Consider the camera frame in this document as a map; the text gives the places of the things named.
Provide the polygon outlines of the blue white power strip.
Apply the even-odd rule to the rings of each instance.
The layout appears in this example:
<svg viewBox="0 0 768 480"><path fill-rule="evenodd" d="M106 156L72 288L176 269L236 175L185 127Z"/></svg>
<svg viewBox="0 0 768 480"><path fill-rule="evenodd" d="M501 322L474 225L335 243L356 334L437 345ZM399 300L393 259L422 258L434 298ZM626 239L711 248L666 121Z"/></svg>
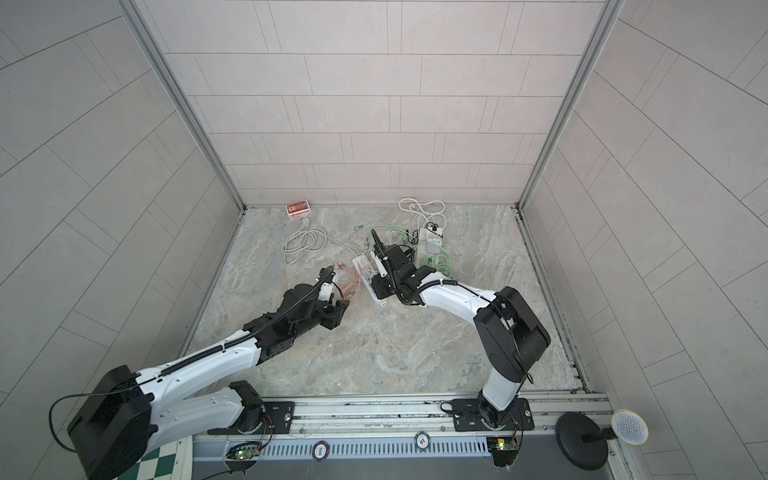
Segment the blue white power strip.
<svg viewBox="0 0 768 480"><path fill-rule="evenodd" d="M375 275L379 274L377 259L373 251L368 250L363 252L362 254L355 257L352 260L352 263L354 268L357 270L358 274L360 275L362 279L362 283L365 289L370 294L374 303L378 304L379 306L386 306L387 301L379 299L372 288L371 281Z"/></svg>

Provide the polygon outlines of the white charger with black cable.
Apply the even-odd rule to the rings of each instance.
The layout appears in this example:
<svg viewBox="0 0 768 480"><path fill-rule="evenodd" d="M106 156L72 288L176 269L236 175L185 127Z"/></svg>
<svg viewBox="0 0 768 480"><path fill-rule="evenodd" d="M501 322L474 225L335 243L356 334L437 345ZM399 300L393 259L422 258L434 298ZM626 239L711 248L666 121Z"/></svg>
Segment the white charger with black cable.
<svg viewBox="0 0 768 480"><path fill-rule="evenodd" d="M442 238L443 228L434 222L427 222L423 227L420 228L419 236L421 238L427 238L430 236Z"/></svg>

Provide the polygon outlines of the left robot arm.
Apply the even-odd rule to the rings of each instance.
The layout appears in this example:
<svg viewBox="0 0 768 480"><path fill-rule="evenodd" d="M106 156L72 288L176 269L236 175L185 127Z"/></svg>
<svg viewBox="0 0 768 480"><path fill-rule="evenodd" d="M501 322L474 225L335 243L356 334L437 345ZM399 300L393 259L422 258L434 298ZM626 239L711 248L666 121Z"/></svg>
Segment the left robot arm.
<svg viewBox="0 0 768 480"><path fill-rule="evenodd" d="M323 268L314 284L287 290L276 311L195 353L137 372L126 365L107 372L67 428L87 478L116 478L155 448L190 435L261 427L266 410L248 382L199 392L290 349L316 326L336 328L349 303L336 298L334 276L333 267Z"/></svg>

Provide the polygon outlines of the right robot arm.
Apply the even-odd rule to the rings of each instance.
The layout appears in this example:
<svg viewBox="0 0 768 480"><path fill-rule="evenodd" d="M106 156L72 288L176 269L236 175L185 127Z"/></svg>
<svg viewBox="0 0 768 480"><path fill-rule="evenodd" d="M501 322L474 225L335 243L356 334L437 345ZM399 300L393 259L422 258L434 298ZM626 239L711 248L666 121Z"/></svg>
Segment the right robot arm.
<svg viewBox="0 0 768 480"><path fill-rule="evenodd" d="M482 290L438 270L417 267L400 245L385 245L371 232L379 273L371 279L375 296L395 296L405 306L435 307L473 325L492 370L478 396L478 415L492 429L512 421L513 404L529 370L551 337L523 296L512 287Z"/></svg>

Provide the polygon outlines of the colourful white power strip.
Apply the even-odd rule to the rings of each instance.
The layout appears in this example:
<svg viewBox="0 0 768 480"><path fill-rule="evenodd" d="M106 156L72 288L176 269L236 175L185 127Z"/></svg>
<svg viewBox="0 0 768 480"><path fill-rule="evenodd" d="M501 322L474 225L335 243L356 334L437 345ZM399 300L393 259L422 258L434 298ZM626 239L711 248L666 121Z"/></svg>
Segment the colourful white power strip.
<svg viewBox="0 0 768 480"><path fill-rule="evenodd" d="M416 265L428 266L440 273L451 275L451 256L443 247L443 237L421 238L418 233L418 243L416 244Z"/></svg>

